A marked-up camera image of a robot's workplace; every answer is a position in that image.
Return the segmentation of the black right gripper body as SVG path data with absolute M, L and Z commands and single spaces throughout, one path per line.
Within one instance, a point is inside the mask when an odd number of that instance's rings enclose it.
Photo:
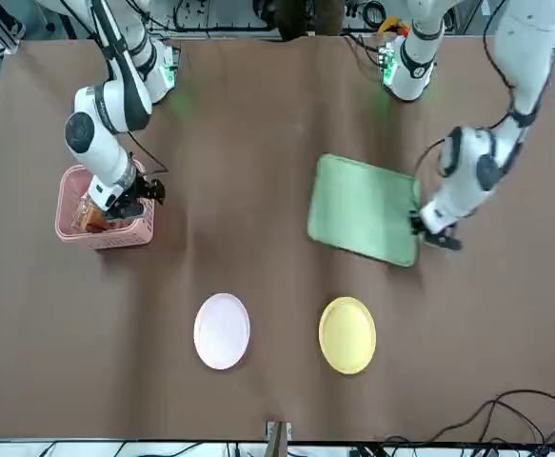
M 141 199 L 145 196 L 146 185 L 134 183 L 124 191 L 109 209 L 110 220 L 132 220 L 145 215 Z

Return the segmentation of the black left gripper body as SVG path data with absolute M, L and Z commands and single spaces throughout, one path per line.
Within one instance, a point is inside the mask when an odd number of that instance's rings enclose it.
M 448 248 L 450 245 L 449 232 L 450 228 L 444 228 L 437 233 L 433 233 L 428 228 L 425 228 L 423 237 L 427 244 L 438 248 Z

